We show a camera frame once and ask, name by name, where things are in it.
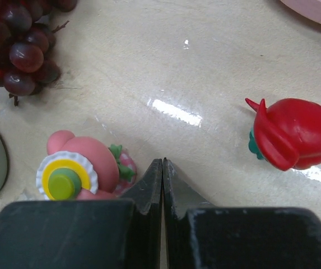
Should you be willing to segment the pink toy with green centre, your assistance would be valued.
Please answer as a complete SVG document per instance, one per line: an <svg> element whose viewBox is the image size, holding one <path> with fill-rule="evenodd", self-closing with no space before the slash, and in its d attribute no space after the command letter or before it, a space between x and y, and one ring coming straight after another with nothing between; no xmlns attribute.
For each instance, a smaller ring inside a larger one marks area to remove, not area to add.
<svg viewBox="0 0 321 269"><path fill-rule="evenodd" d="M122 145L60 130L48 138L46 150L36 187L47 200L112 199L136 180L136 165Z"/></svg>

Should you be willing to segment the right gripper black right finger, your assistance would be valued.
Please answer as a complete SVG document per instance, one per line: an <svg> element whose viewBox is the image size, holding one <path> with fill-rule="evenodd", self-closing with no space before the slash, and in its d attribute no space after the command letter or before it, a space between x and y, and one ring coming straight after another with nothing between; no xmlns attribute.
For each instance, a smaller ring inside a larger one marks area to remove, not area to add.
<svg viewBox="0 0 321 269"><path fill-rule="evenodd" d="M298 207L216 207L162 172L169 268L321 268L321 221Z"/></svg>

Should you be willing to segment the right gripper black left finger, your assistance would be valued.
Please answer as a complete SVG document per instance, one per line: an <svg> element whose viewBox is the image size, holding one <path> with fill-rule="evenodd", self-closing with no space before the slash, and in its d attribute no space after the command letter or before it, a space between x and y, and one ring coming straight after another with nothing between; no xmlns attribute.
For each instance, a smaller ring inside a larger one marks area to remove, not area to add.
<svg viewBox="0 0 321 269"><path fill-rule="evenodd" d="M113 200L25 201L0 212L0 268L159 268L162 161Z"/></svg>

